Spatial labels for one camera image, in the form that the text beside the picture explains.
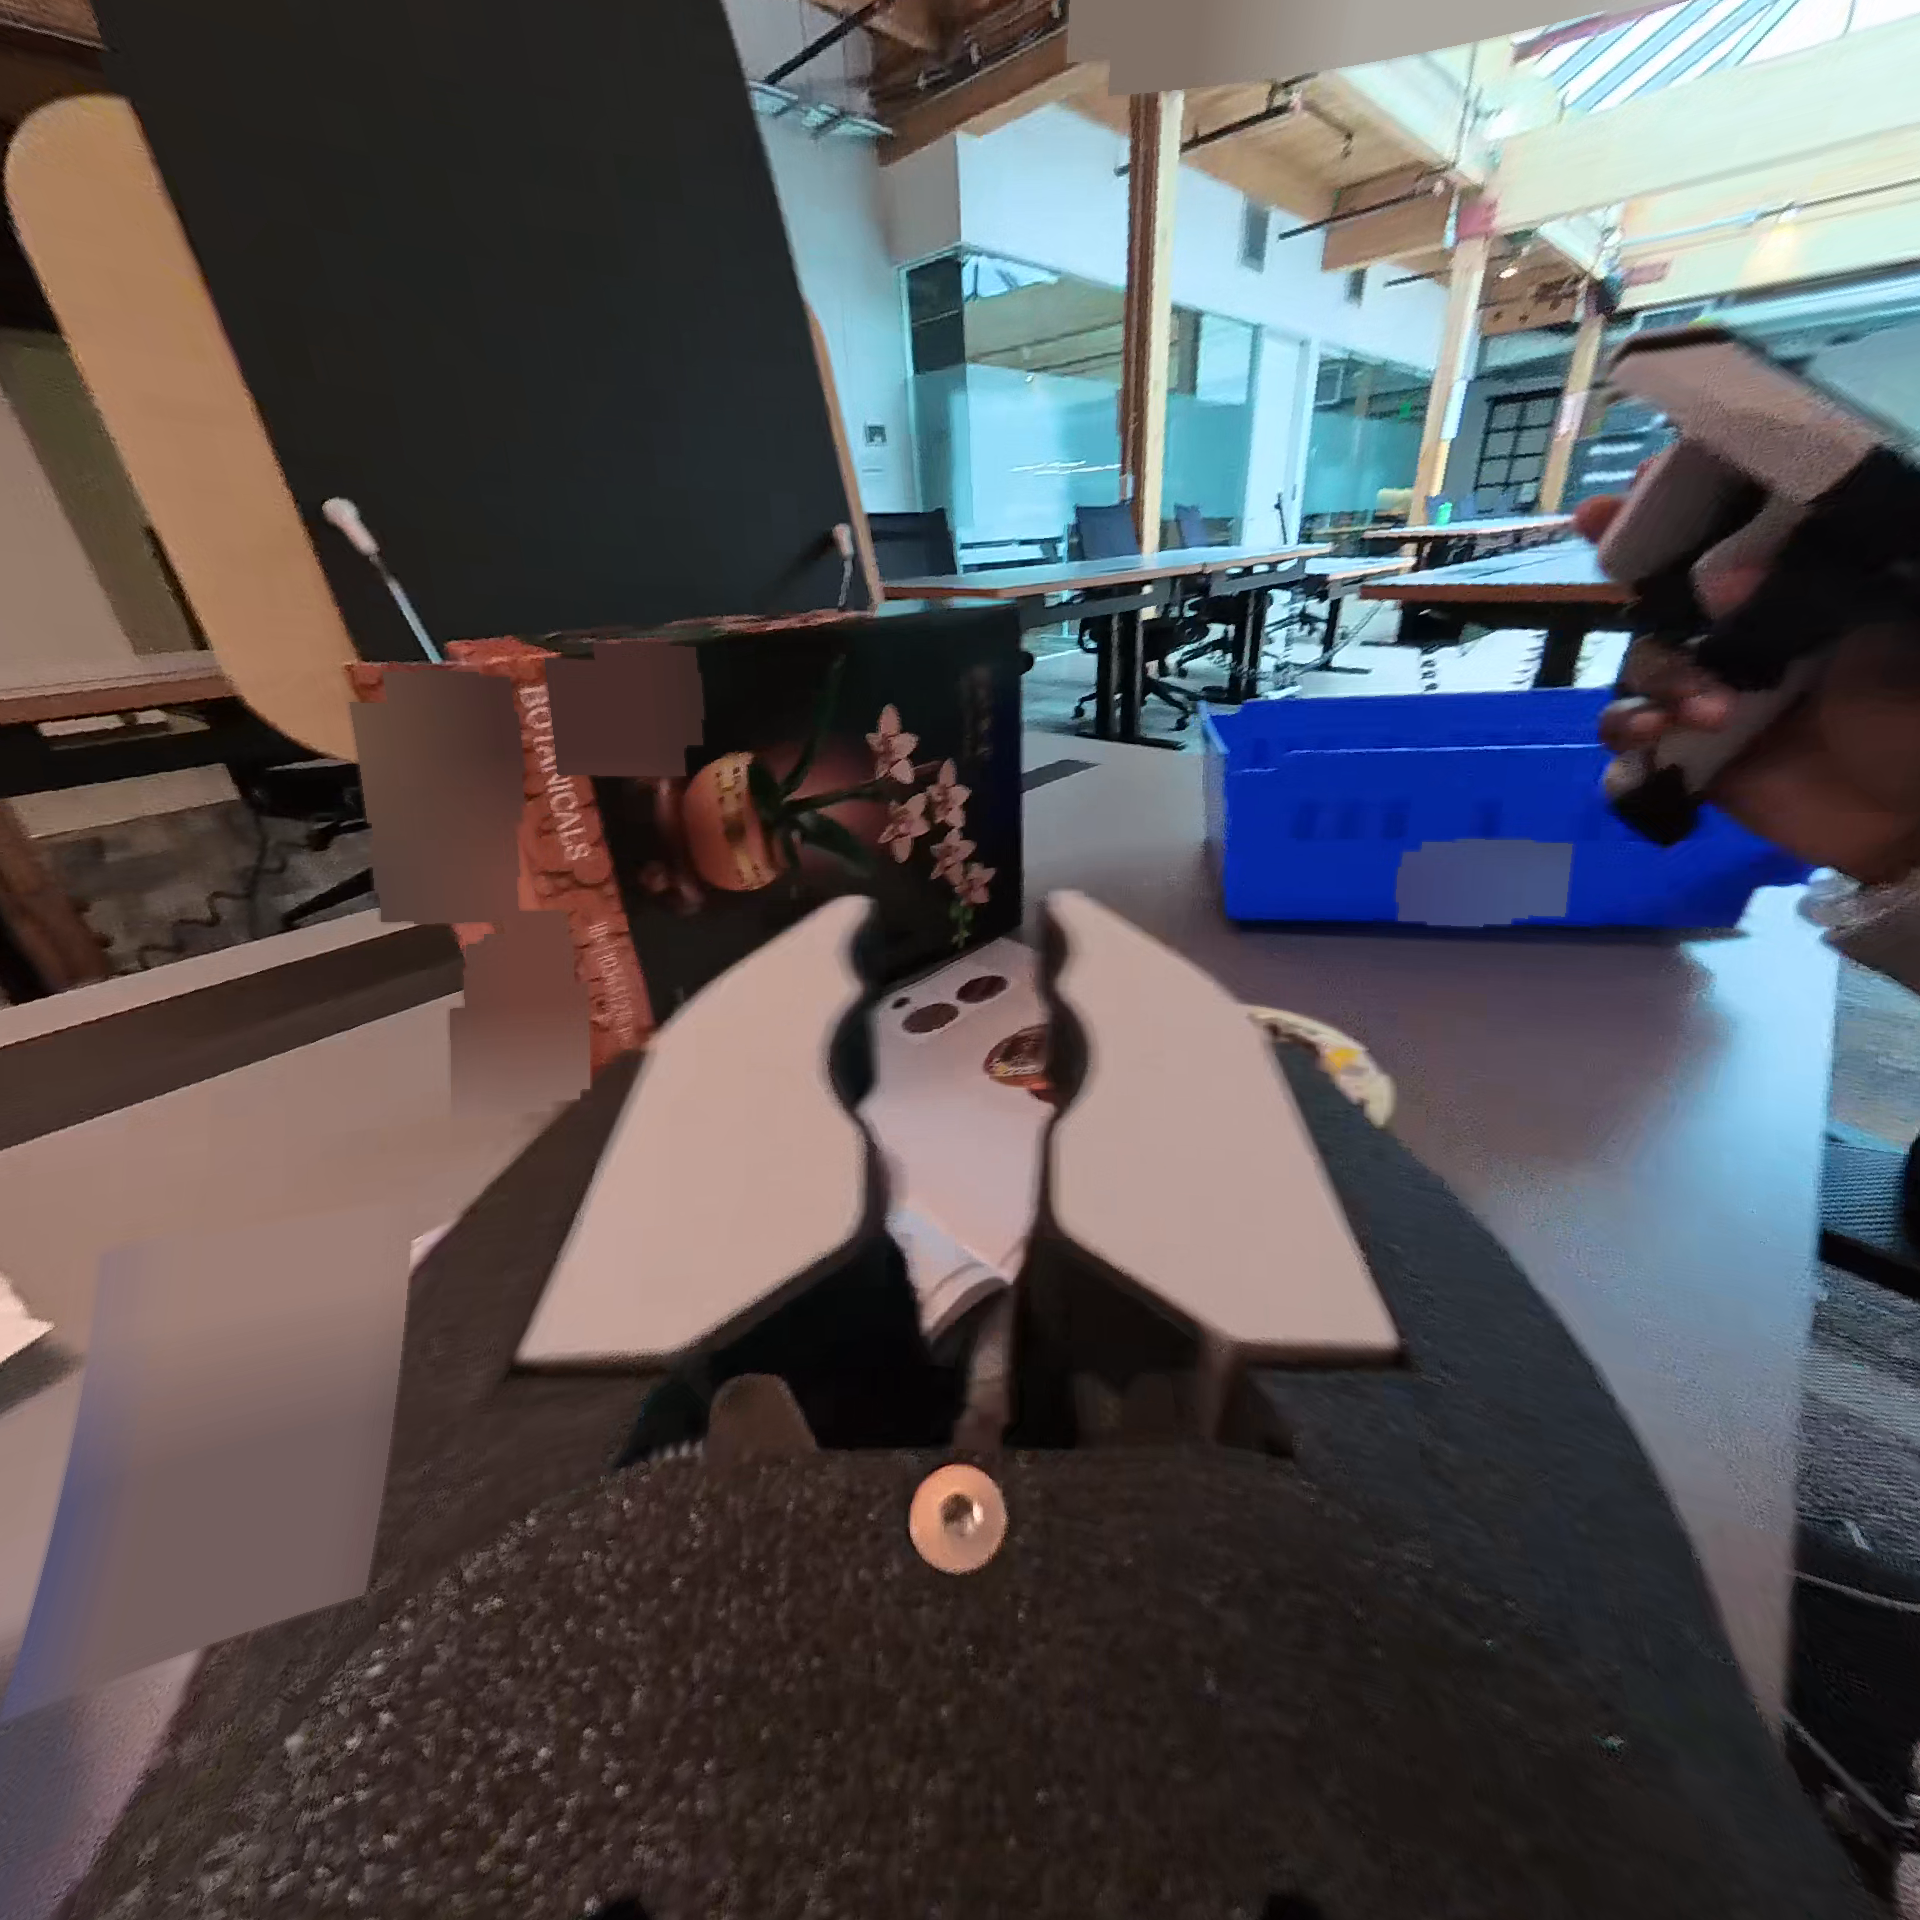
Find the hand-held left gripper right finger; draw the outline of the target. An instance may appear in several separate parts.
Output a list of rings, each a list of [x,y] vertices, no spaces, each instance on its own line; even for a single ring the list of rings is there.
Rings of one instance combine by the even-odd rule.
[[[1039,911],[1047,1079],[1027,1418],[1231,1418],[1248,1376],[1373,1371],[1401,1329],[1259,1022],[1103,903]]]

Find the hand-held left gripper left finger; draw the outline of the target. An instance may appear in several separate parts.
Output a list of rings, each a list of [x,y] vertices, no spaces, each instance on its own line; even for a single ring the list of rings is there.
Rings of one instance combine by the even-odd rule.
[[[883,1225],[872,899],[836,895],[646,1047],[518,1337],[532,1374],[664,1368],[751,1328]]]

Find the brick pot model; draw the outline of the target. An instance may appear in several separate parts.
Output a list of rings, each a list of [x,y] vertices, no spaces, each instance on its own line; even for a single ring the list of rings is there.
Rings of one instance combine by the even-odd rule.
[[[1251,1003],[1240,1010],[1280,1045],[1309,1050],[1324,1075],[1375,1126],[1390,1126],[1399,1105],[1395,1079],[1377,1065],[1369,1047],[1350,1032],[1292,1010]]]

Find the blue plastic bin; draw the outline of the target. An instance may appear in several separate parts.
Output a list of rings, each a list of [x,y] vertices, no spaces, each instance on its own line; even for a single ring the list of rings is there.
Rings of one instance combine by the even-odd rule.
[[[1672,847],[1601,795],[1598,687],[1206,709],[1223,911],[1264,926],[1736,928],[1809,865],[1702,814]]]

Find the person's right hand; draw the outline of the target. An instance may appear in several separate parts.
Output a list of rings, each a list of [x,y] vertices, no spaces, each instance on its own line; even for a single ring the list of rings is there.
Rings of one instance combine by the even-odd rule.
[[[1641,638],[1622,655],[1600,739],[1615,759],[1648,757],[1670,731],[1708,735],[1735,717],[1736,695],[1697,655]],[[1710,801],[1863,888],[1916,879],[1916,616],[1875,616],[1835,638],[1804,697],[1719,767]]]

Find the white instruction booklet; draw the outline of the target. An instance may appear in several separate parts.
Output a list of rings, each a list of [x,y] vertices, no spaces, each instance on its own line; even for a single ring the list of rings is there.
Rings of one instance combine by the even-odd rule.
[[[883,1225],[863,1249],[828,1266],[777,1310],[836,1269],[883,1257],[889,1246],[903,1251],[923,1329],[945,1328],[959,1310],[1007,1282],[1037,1205],[1039,1144],[1048,1123],[1048,1105],[1032,1089],[1041,1056],[1037,962],[1014,938],[992,942],[983,954],[903,987],[872,984],[872,1079],[860,1113],[884,1173]],[[566,1231],[580,1201],[561,1209]],[[535,1305],[556,1259],[539,1272]],[[517,1345],[511,1366],[523,1371]]]

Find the black flower print box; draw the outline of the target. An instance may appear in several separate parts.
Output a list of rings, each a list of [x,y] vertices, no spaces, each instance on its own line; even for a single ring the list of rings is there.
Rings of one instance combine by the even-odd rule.
[[[589,1073],[840,895],[880,979],[921,976],[1023,922],[1021,673],[996,603],[352,662],[380,910]]]

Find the black office chair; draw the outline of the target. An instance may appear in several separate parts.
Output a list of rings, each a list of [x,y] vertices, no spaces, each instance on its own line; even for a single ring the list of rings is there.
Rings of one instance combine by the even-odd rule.
[[[350,870],[296,899],[275,888],[296,851],[323,854],[367,831],[361,775],[345,759],[230,759],[225,775],[253,824],[253,850],[238,883],[203,898],[201,928],[223,928],[235,911],[247,938],[265,928],[299,929],[345,906],[371,906],[376,886],[371,865]]]

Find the background office desks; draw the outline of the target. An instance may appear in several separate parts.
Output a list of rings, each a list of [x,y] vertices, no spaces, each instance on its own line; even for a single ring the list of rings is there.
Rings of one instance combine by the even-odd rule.
[[[899,603],[996,600],[1027,631],[1086,621],[1094,635],[1094,693],[1087,731],[1137,744],[1144,702],[1148,611],[1182,600],[1231,598],[1228,702],[1256,695],[1264,615],[1271,595],[1304,586],[1328,600],[1358,595],[1417,616],[1453,616],[1494,632],[1539,632],[1535,687],[1576,678],[1583,640],[1624,623],[1627,590],[1600,575],[1593,547],[1574,539],[1567,512],[1383,527],[1359,534],[1373,559],[1336,557],[1328,544],[1244,544],[1166,547],[1116,559],[1047,559],[945,574],[880,578]]]

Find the black mesh chair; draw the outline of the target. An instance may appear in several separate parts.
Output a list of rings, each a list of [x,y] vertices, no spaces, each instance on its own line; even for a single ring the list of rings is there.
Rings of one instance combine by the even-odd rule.
[[[1917,1302],[1917,1139],[1830,1121],[1823,1134],[1817,1249],[1856,1280]]]

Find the black panel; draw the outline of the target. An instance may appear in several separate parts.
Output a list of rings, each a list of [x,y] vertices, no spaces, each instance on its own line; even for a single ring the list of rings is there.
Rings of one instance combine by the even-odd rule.
[[[100,2],[361,657],[872,605],[718,2]]]

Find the curved wooden board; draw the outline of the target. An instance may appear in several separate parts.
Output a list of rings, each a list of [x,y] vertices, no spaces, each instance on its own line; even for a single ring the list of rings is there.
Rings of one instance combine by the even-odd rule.
[[[230,693],[352,761],[352,638],[133,104],[73,94],[29,111],[5,194]]]

